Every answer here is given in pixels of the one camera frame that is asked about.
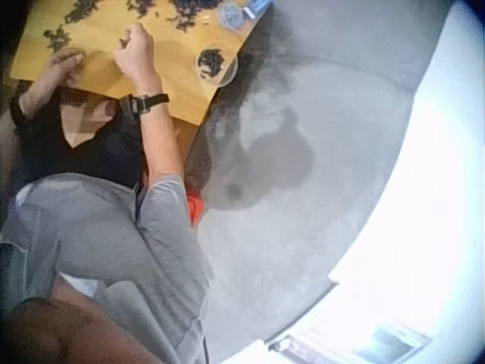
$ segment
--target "wooden table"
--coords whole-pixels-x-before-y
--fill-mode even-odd
[[[55,32],[73,9],[73,3],[74,0],[38,0],[33,6],[14,58],[12,78],[36,79],[52,53],[46,48],[49,40],[43,33]],[[171,98],[171,115],[196,126],[203,122],[217,89],[197,76],[196,56],[212,42],[224,42],[238,52],[255,25],[254,21],[246,22],[234,33],[218,23],[217,10],[201,11],[196,25],[184,33],[175,28],[174,22],[167,21],[176,15],[174,6],[167,0],[157,0],[157,5],[140,20],[135,11],[127,10],[126,0],[103,0],[98,8],[85,20],[63,25],[72,39],[69,46],[86,50],[86,68],[78,88],[114,98],[133,92],[130,82],[114,63],[113,49],[127,25],[140,21],[155,39],[155,66]]]

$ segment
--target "floor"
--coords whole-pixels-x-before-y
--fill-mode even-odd
[[[186,161],[206,202],[197,234],[216,277],[212,362],[273,337],[331,288],[328,273],[393,169],[449,9],[448,0],[299,4],[267,12]],[[2,110],[11,89],[2,87]]]

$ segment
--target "person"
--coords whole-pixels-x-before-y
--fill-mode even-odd
[[[205,361],[212,270],[189,223],[153,47],[141,24],[128,26],[114,60],[136,93],[76,148],[58,87],[79,78],[82,50],[54,53],[11,102],[21,160],[0,235],[2,362]],[[153,96],[138,114],[136,97]]]

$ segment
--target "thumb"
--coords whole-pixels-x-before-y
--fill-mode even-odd
[[[83,59],[84,59],[84,54],[80,53],[78,55],[73,55],[72,57],[64,59],[63,61],[57,63],[56,66],[59,68],[59,71],[63,75],[65,75],[70,70],[72,70],[77,65],[79,65],[83,61]]]

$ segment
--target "black watch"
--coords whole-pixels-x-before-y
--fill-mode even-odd
[[[168,95],[166,93],[159,93],[155,96],[143,95],[140,97],[131,98],[131,108],[135,114],[141,115],[150,112],[152,106],[161,104],[163,102],[169,102]]]

